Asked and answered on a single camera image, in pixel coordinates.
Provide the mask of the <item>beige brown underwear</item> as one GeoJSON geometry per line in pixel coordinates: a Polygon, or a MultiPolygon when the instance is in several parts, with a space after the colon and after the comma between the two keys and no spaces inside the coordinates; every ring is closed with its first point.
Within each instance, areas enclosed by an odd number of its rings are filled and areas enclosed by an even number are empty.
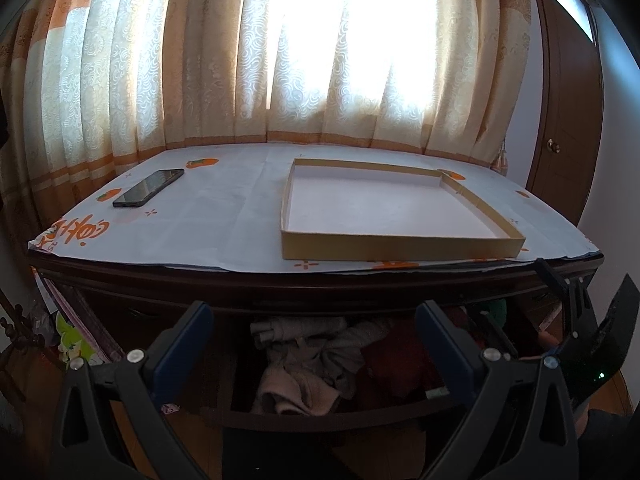
{"type": "Polygon", "coordinates": [[[324,416],[341,393],[309,370],[269,365],[257,390],[253,414],[324,416]]]}

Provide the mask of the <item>white persimmon print tablecloth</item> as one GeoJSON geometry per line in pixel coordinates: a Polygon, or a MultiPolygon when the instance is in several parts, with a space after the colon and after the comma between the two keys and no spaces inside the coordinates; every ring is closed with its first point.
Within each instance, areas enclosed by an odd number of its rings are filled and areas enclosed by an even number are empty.
{"type": "Polygon", "coordinates": [[[220,269],[242,273],[355,272],[406,266],[536,259],[577,259],[594,245],[557,211],[514,182],[484,167],[452,159],[338,145],[284,143],[194,146],[164,151],[111,180],[29,243],[60,258],[220,269]],[[517,257],[466,261],[320,261],[282,256],[284,186],[296,158],[377,162],[442,170],[512,220],[526,241],[517,257]],[[140,208],[114,200],[149,174],[184,175],[140,208]]]}

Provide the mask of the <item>brown wooden door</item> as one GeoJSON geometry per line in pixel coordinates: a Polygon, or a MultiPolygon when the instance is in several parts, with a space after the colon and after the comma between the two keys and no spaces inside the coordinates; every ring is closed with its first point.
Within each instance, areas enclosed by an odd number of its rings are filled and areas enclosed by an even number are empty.
{"type": "Polygon", "coordinates": [[[542,44],[538,136],[526,188],[577,224],[600,148],[602,68],[598,46],[556,0],[536,0],[542,44]]]}

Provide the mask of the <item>black smartphone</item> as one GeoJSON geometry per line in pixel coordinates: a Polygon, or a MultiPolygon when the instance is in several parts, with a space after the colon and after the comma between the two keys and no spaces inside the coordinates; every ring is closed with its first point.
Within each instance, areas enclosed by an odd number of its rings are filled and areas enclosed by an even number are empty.
{"type": "Polygon", "coordinates": [[[115,208],[140,208],[184,175],[183,169],[161,169],[149,174],[113,202],[115,208]]]}

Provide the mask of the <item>shallow cardboard box lid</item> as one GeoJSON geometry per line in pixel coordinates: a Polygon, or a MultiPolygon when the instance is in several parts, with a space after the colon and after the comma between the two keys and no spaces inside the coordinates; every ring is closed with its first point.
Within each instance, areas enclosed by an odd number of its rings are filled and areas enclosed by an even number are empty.
{"type": "Polygon", "coordinates": [[[526,241],[445,171],[315,158],[292,162],[280,231],[288,260],[502,260],[526,241]]]}

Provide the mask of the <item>orange and cream curtain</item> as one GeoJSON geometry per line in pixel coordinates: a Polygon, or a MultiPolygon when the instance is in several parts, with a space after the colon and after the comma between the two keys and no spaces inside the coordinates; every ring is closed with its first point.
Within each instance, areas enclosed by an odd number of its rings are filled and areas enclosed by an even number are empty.
{"type": "Polygon", "coordinates": [[[500,168],[530,0],[27,0],[1,208],[32,234],[173,148],[343,144],[500,168]]]}

